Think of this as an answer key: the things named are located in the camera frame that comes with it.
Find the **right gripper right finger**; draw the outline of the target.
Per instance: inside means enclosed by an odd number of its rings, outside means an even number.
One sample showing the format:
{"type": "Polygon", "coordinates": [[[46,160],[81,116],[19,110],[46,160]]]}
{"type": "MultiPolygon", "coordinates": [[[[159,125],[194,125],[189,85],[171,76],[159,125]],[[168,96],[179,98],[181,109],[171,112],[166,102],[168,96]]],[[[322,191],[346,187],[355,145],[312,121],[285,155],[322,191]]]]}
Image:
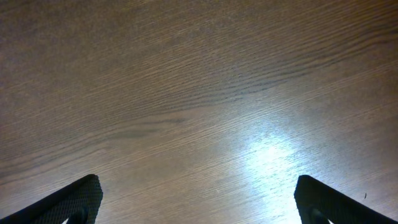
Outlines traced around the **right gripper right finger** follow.
{"type": "Polygon", "coordinates": [[[309,175],[298,177],[294,199],[302,224],[397,224],[309,175]]]}

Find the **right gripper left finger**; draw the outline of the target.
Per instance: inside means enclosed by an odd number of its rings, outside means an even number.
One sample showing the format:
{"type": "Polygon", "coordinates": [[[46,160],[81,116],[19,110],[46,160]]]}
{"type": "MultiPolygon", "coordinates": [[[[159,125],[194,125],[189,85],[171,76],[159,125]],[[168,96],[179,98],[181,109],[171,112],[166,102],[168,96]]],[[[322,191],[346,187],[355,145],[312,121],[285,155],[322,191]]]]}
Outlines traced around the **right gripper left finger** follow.
{"type": "Polygon", "coordinates": [[[1,224],[95,224],[102,199],[99,177],[89,174],[2,218],[1,224]]]}

